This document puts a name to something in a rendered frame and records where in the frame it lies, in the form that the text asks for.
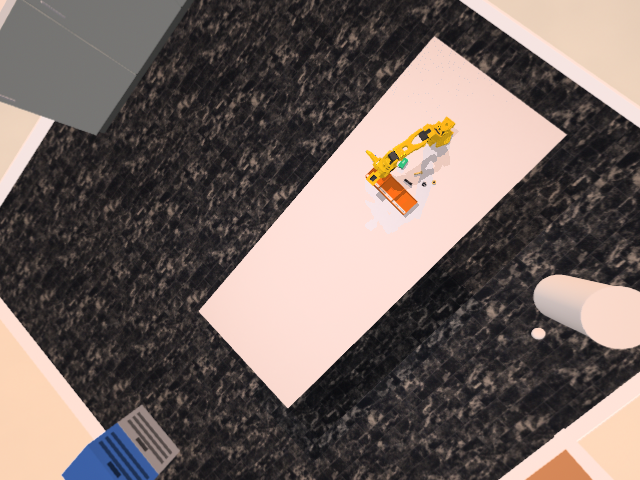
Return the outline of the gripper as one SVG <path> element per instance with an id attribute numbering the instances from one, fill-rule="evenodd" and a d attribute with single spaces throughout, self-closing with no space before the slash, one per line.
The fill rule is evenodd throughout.
<path id="1" fill-rule="evenodd" d="M 375 173 L 372 172 L 366 180 L 373 186 L 379 179 L 387 177 L 387 172 L 384 170 L 382 164 L 382 158 L 377 158 L 372 152 L 366 150 L 366 153 L 373 161 L 373 167 L 377 170 Z M 379 162 L 378 162 L 379 161 Z M 378 163 L 377 163 L 378 162 Z M 377 163 L 377 164 L 376 164 Z"/>

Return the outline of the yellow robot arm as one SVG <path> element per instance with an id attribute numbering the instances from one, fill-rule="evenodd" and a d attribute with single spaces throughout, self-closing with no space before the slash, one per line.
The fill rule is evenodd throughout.
<path id="1" fill-rule="evenodd" d="M 428 143 L 429 146 L 436 143 L 435 147 L 441 147 L 448 144 L 450 142 L 451 136 L 453 135 L 453 132 L 450 130 L 453 126 L 454 123 L 452 123 L 447 118 L 445 118 L 442 123 L 438 121 L 434 125 L 426 124 L 423 129 L 417 130 L 404 142 L 386 153 L 386 155 L 382 158 L 384 170 L 387 172 L 387 174 L 392 172 L 397 167 L 398 161 L 402 161 L 412 152 L 426 146 L 426 143 Z M 423 142 L 413 145 L 412 141 L 416 136 L 419 136 Z M 404 151 L 404 147 L 407 147 L 408 149 Z"/>

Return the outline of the orange labelled storage bins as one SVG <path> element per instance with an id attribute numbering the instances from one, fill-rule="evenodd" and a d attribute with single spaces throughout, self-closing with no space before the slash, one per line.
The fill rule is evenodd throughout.
<path id="1" fill-rule="evenodd" d="M 377 170 L 373 167 L 367 178 Z M 389 173 L 373 185 L 402 215 L 409 211 L 418 201 Z"/>

